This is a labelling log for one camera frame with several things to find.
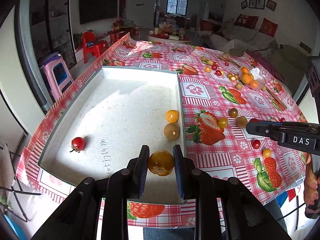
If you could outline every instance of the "red plastic chair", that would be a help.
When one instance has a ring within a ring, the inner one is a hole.
[[[90,42],[95,43],[95,45],[93,47],[88,48],[87,43]],[[92,56],[96,56],[98,58],[103,53],[103,49],[109,48],[107,41],[97,41],[96,36],[92,32],[85,32],[83,34],[82,44],[84,63],[87,63],[87,53],[91,53]]]

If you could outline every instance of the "glass bowl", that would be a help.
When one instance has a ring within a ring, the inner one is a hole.
[[[240,70],[239,79],[246,87],[249,87],[252,90],[261,90],[261,88],[266,84],[265,78],[253,70],[250,70],[250,74],[252,74],[254,78],[250,77],[248,74],[242,73]]]

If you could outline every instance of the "television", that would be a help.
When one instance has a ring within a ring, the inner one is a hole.
[[[79,0],[80,24],[118,17],[118,0]]]

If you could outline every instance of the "human hand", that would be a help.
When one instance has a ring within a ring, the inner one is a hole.
[[[315,200],[319,198],[318,195],[318,184],[320,184],[320,177],[317,178],[312,172],[311,155],[308,154],[306,158],[306,179],[304,180],[304,192],[303,197],[305,203],[313,205]]]

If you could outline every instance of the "sofa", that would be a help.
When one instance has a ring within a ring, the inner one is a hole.
[[[223,23],[218,33],[199,31],[197,35],[209,48],[229,53],[231,48],[248,52],[294,95],[307,70],[308,57],[299,49],[283,45],[255,29]]]
[[[277,46],[274,38],[255,29],[234,25],[233,22],[223,23],[221,30],[217,33],[199,31],[197,35],[209,48],[227,53],[231,48],[256,51],[269,47],[260,52],[266,58]]]

